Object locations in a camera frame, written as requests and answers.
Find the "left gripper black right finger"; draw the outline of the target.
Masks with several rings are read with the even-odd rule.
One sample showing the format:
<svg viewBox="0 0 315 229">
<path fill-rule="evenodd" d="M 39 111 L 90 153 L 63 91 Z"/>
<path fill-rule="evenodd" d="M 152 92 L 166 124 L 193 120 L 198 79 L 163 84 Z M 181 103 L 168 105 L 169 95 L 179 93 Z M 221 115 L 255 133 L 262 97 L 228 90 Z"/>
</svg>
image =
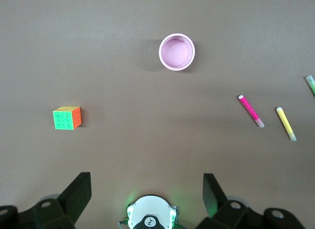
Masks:
<svg viewBox="0 0 315 229">
<path fill-rule="evenodd" d="M 305 229 L 287 210 L 267 208 L 261 215 L 238 200 L 229 200 L 212 173 L 203 175 L 203 201 L 208 217 L 196 229 Z"/>
</svg>

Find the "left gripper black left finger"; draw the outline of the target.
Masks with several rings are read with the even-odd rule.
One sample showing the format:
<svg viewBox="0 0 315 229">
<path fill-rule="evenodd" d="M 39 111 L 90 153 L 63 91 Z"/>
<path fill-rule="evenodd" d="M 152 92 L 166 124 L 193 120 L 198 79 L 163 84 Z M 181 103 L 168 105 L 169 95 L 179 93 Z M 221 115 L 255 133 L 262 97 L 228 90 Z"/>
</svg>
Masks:
<svg viewBox="0 0 315 229">
<path fill-rule="evenodd" d="M 0 229 L 76 229 L 91 196 L 91 174 L 81 172 L 57 198 L 43 199 L 24 212 L 0 206 Z"/>
</svg>

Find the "pink marker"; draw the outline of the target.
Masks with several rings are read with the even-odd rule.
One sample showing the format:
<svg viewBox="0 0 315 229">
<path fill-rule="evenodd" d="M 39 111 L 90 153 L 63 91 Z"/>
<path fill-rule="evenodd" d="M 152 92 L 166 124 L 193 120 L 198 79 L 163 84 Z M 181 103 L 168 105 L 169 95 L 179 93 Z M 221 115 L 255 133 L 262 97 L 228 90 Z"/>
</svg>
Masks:
<svg viewBox="0 0 315 229">
<path fill-rule="evenodd" d="M 256 122 L 256 124 L 260 127 L 263 128 L 265 127 L 265 124 L 263 121 L 260 119 L 259 115 L 256 113 L 252 105 L 248 102 L 246 97 L 244 95 L 239 95 L 238 100 L 242 103 L 244 108 L 247 110 L 249 115 L 252 117 L 252 119 Z"/>
</svg>

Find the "colourful puzzle cube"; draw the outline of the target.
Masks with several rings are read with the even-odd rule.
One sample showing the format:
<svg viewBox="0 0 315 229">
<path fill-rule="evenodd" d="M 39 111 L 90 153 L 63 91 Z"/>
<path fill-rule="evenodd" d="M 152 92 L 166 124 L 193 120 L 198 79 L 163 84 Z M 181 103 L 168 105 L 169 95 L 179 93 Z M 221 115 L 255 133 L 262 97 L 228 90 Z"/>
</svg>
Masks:
<svg viewBox="0 0 315 229">
<path fill-rule="evenodd" d="M 53 111 L 56 130 L 74 130 L 82 124 L 79 106 L 62 106 Z"/>
</svg>

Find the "brown table cover mat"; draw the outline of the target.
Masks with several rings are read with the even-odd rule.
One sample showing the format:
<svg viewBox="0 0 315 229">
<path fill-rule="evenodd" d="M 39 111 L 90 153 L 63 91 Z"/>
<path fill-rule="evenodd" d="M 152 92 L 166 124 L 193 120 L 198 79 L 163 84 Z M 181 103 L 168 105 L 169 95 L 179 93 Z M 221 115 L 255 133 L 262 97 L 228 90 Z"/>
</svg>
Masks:
<svg viewBox="0 0 315 229">
<path fill-rule="evenodd" d="M 173 33 L 195 45 L 182 71 L 158 55 Z M 0 0 L 0 205 L 27 210 L 88 171 L 78 229 L 116 229 L 146 194 L 194 229 L 212 173 L 254 211 L 283 208 L 315 229 L 307 75 L 315 0 Z M 79 127 L 55 129 L 62 106 L 81 108 Z"/>
</svg>

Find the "yellow marker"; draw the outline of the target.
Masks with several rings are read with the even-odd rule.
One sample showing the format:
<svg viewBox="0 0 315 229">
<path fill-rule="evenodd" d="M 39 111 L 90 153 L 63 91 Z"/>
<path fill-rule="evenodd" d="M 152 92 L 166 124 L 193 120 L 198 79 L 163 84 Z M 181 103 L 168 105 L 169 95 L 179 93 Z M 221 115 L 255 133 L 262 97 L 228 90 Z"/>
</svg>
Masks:
<svg viewBox="0 0 315 229">
<path fill-rule="evenodd" d="M 283 108 L 282 107 L 277 107 L 276 108 L 276 112 L 277 112 L 277 114 L 278 114 L 278 116 L 279 116 L 279 118 L 280 118 L 280 120 L 281 120 L 281 122 L 282 122 L 282 124 L 283 124 L 283 126 L 284 126 L 284 128 L 285 128 L 285 130 L 286 130 L 286 132 L 287 132 L 287 134 L 289 136 L 289 138 L 290 138 L 290 140 L 291 141 L 296 141 L 297 137 L 296 137 L 296 135 L 295 135 L 295 133 L 294 133 L 294 131 L 293 131 L 293 129 L 292 129 L 292 127 L 291 127 L 291 125 L 290 125 L 286 115 L 285 115 L 285 112 L 284 112 Z"/>
</svg>

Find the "green marker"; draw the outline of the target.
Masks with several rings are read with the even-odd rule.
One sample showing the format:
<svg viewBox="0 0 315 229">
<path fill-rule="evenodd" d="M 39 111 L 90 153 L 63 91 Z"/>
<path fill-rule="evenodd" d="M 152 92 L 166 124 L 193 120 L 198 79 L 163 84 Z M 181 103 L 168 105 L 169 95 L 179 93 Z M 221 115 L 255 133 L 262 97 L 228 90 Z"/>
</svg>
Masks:
<svg viewBox="0 0 315 229">
<path fill-rule="evenodd" d="M 315 79 L 313 78 L 312 75 L 306 76 L 305 79 L 306 79 L 306 81 L 307 81 L 307 83 L 308 83 L 308 85 L 309 85 L 309 87 L 310 87 L 312 93 L 313 93 L 314 96 L 315 96 Z"/>
</svg>

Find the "pink mesh cup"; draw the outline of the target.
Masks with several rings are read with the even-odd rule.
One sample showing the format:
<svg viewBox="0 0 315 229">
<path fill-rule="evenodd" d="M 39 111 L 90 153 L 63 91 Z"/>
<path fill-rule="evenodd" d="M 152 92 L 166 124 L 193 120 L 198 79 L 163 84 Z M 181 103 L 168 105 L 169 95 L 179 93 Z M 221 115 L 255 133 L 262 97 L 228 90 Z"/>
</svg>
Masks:
<svg viewBox="0 0 315 229">
<path fill-rule="evenodd" d="M 193 62 L 195 45 L 187 35 L 173 33 L 163 39 L 158 55 L 164 67 L 172 71 L 182 71 Z"/>
</svg>

